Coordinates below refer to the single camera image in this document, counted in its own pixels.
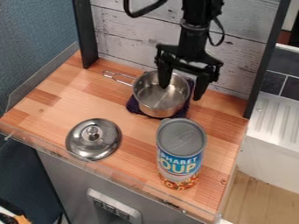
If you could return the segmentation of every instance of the black frame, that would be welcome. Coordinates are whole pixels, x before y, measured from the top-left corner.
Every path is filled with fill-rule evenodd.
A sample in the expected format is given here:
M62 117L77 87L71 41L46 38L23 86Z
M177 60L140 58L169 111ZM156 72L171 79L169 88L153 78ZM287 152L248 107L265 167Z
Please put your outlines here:
M262 82L264 81L264 77L265 77L266 71L268 69L269 62L270 62L272 54L275 50L275 46L276 46L279 34L282 29L284 19L287 15L287 12L289 9L289 4L290 4L290 0L281 0L281 2L279 4L278 10L277 10L277 13L275 16L275 21L273 22L273 25L272 25L272 31L268 38L266 49L265 49L264 55L262 56L261 64L260 64L259 70L255 77L254 86L251 90L251 94L249 96L247 107L246 107L245 113L243 115L247 119L249 119L251 117L251 114L254 111L254 105L259 96Z
M94 20L90 0L73 0L73 12L84 68L89 68L99 58L95 38Z

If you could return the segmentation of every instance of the lid knob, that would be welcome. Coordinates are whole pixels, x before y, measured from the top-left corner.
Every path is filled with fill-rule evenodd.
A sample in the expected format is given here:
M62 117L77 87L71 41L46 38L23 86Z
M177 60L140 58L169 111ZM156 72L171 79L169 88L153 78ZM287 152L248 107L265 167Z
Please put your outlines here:
M97 140L100 135L98 134L98 129L94 126L91 126L89 128L87 128L87 134L88 134L88 138L90 141L95 141Z

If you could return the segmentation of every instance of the pot handle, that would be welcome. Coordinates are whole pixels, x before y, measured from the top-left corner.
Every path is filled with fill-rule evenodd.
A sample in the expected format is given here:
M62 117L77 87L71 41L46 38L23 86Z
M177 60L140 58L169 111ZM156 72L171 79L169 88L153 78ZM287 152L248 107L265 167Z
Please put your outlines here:
M133 87L133 84L127 83L124 80L119 80L119 79L117 79L117 76L122 76L122 77L125 77L125 78L128 78L128 79L131 79L131 80L135 80L136 79L136 77L128 75L128 74L124 74L124 73L113 73L113 72L108 71L108 70L103 71L102 75L104 75L105 77L107 77L109 79L117 81L117 82L119 82L119 83L121 83L123 85L129 86L129 87Z

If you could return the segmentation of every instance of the pot lid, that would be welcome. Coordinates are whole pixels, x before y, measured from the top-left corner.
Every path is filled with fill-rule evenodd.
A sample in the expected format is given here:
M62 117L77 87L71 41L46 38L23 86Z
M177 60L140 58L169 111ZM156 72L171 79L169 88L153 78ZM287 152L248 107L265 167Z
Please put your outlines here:
M122 141L119 127L105 119L90 119L76 125L66 137L66 149L84 160L101 160L114 153Z

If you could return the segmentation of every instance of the metal pot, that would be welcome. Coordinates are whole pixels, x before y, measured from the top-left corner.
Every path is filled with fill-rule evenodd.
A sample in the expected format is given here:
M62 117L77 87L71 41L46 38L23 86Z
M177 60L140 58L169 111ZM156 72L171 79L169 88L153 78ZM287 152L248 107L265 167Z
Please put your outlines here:
M165 118L175 115L186 103L190 87L184 77L173 73L170 85L163 89L159 86L157 71L147 72L138 78L104 71L103 75L117 82L133 87L134 97L139 102L140 110L152 117ZM135 80L134 84L120 80L119 77Z

